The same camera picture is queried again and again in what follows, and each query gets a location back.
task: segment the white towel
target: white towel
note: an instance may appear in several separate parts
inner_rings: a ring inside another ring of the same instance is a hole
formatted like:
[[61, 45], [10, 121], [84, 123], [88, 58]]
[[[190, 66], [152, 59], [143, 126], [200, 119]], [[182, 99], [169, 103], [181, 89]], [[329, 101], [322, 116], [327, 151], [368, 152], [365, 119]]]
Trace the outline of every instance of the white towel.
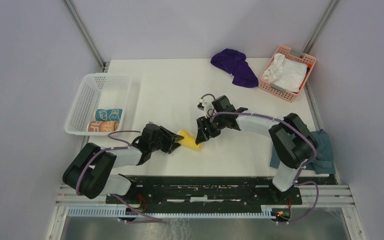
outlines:
[[307, 65], [285, 58], [276, 53], [270, 66], [263, 72], [262, 79], [291, 92], [299, 92], [307, 73]]

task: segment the basket handle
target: basket handle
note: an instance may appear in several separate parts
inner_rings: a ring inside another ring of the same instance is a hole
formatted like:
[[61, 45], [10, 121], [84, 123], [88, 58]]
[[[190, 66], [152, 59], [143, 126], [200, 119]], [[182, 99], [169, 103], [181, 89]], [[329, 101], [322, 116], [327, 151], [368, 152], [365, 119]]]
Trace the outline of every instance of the basket handle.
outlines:
[[270, 83], [270, 87], [271, 87], [271, 88], [274, 88], [274, 89], [276, 89], [277, 91], [280, 91], [280, 92], [282, 92], [282, 93], [286, 92], [286, 90], [285, 90], [284, 88], [281, 88], [280, 86], [275, 85], [275, 84], [273, 84], [273, 83]]
[[300, 59], [304, 58], [306, 55], [304, 52], [291, 48], [289, 54], [294, 55], [295, 57], [299, 57]]

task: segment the laundry basket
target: laundry basket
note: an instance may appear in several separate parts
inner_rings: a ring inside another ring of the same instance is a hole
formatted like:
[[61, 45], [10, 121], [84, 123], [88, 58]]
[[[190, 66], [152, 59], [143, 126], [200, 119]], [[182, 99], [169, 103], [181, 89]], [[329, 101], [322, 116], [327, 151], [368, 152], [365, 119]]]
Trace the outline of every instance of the laundry basket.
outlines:
[[88, 131], [97, 109], [122, 109], [117, 131], [122, 128], [132, 78], [122, 74], [93, 73], [83, 77], [68, 119], [65, 132], [83, 136], [105, 136], [108, 132]]
[[284, 100], [292, 103], [295, 100], [295, 98], [303, 91], [304, 85], [306, 84], [307, 79], [309, 78], [309, 75], [310, 75], [311, 71], [313, 70], [317, 59], [311, 55], [308, 55], [308, 54], [305, 54], [303, 52], [294, 50], [288, 46], [280, 45], [277, 48], [276, 52], [271, 57], [271, 60], [267, 64], [267, 66], [265, 67], [264, 71], [273, 62], [273, 59], [275, 58], [275, 54], [277, 54], [277, 53], [281, 53], [281, 54], [285, 55], [285, 58], [292, 60], [292, 61], [295, 61], [295, 62], [303, 63], [309, 67], [309, 70], [307, 71], [307, 73], [304, 77], [304, 80], [302, 81], [301, 86], [299, 87], [299, 92], [292, 92], [292, 91], [283, 89], [283, 88], [281, 88], [281, 87], [279, 87], [279, 86], [277, 86], [277, 85], [275, 85], [275, 84], [273, 84], [267, 80], [264, 80], [263, 75], [261, 75], [259, 80], [258, 80], [259, 81], [258, 87], [260, 89], [268, 92], [268, 93], [271, 93], [271, 94], [273, 94], [273, 95], [275, 95], [281, 99], [284, 99]]

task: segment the folded yellow towel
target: folded yellow towel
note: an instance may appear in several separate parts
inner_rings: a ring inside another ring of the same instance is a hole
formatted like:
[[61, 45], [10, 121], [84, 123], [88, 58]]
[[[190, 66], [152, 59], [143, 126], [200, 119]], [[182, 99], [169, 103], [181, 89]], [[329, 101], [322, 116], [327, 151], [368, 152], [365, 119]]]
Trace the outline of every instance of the folded yellow towel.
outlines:
[[182, 146], [188, 147], [190, 149], [193, 149], [195, 151], [199, 151], [203, 147], [203, 143], [200, 143], [198, 145], [195, 144], [195, 137], [192, 136], [189, 132], [186, 130], [180, 130], [177, 135], [180, 135], [183, 137], [182, 140], [178, 141], [178, 143]]

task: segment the gray floor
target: gray floor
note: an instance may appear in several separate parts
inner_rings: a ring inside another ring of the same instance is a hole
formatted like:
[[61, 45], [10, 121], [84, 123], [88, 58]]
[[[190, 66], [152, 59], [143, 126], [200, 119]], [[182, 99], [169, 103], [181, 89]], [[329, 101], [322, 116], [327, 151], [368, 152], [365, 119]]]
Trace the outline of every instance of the gray floor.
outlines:
[[[293, 209], [292, 218], [307, 209]], [[124, 224], [109, 217], [68, 217], [63, 240], [349, 240], [340, 208], [317, 209], [308, 218], [276, 226], [268, 219], [167, 218]]]

